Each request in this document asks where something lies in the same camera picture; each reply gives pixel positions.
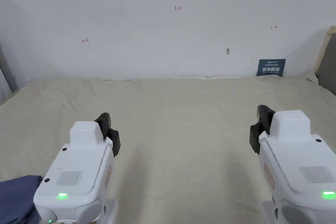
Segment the blue cloth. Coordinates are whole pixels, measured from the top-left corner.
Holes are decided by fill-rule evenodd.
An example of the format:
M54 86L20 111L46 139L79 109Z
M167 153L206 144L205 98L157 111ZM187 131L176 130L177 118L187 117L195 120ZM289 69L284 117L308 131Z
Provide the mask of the blue cloth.
M34 194L41 176L28 175L0 182L0 224L38 224Z

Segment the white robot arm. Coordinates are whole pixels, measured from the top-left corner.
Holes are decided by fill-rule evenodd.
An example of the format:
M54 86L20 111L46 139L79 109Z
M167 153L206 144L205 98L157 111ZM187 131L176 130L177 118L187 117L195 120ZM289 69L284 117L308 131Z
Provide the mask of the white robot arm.
M302 111L275 112L258 106L250 144L273 201L263 201L261 223L335 224L336 155L319 135L310 134Z
M45 223L114 223L115 198L107 199L120 149L119 133L103 113L94 122L75 122L33 201Z

